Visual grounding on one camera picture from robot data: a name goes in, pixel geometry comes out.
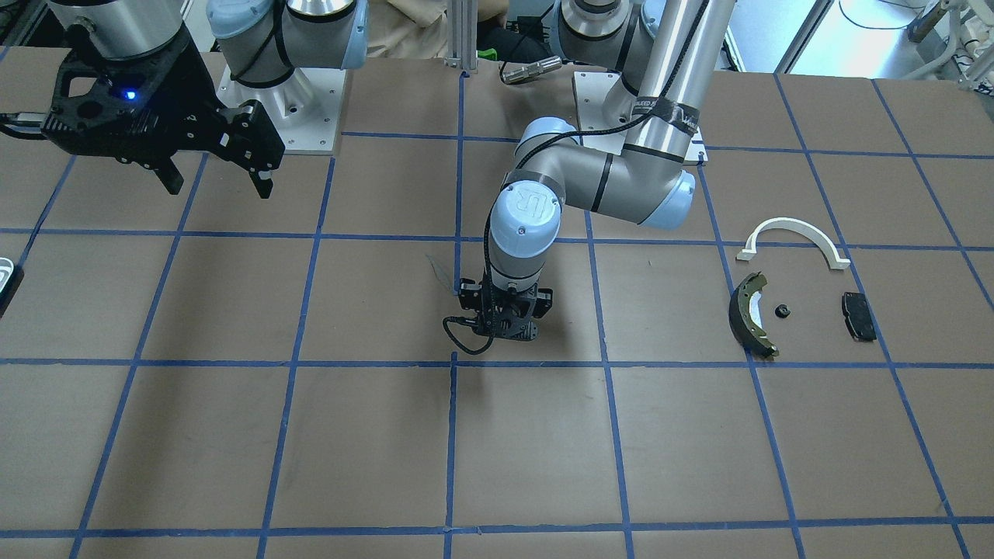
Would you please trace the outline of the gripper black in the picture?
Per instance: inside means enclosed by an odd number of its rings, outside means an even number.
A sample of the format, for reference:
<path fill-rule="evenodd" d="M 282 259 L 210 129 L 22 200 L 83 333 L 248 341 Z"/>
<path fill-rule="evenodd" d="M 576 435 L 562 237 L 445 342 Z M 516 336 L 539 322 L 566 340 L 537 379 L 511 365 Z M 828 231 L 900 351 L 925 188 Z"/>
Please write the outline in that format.
<path fill-rule="evenodd" d="M 532 341 L 537 337 L 536 319 L 553 307 L 554 291 L 535 286 L 525 291 L 504 291 L 492 283 L 476 283 L 462 277 L 459 282 L 459 304 L 474 311 L 473 318 L 458 318 L 480 336 L 494 339 Z"/>
<path fill-rule="evenodd" d="M 72 155 L 148 164 L 173 196 L 184 178 L 172 155 L 208 151 L 248 170 L 259 197 L 270 198 L 283 139 L 258 100 L 228 107 L 217 98 L 187 28 L 155 52 L 124 61 L 100 57 L 95 34 L 82 25 L 71 25 L 68 39 L 40 125 L 49 141 Z"/>

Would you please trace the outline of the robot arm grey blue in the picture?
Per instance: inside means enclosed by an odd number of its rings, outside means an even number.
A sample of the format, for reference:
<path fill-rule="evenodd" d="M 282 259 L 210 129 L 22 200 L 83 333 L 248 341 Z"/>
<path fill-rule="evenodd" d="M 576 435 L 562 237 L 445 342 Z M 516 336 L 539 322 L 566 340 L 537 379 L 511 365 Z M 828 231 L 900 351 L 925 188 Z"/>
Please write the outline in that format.
<path fill-rule="evenodd" d="M 554 10 L 562 53 L 619 74 L 627 99 L 604 134 L 623 134 L 619 153 L 593 148 L 595 130 L 557 117 L 532 121 L 520 138 L 484 227 L 484 273 L 462 279 L 459 304 L 473 316 L 448 316 L 488 341 L 531 341 L 553 304 L 537 281 L 560 233 L 566 206 L 649 227 L 680 226 L 696 183 L 684 160 L 699 128 L 735 4 L 561 1 Z"/>
<path fill-rule="evenodd" d="M 172 195 L 174 154 L 196 150 L 237 164 L 269 198 L 287 148 L 278 125 L 314 105 L 305 68 L 359 68 L 367 54 L 366 1 L 210 1 L 228 75 L 248 91 L 228 106 L 170 2 L 49 5 L 71 49 L 40 133 L 70 155 L 146 168 Z"/>

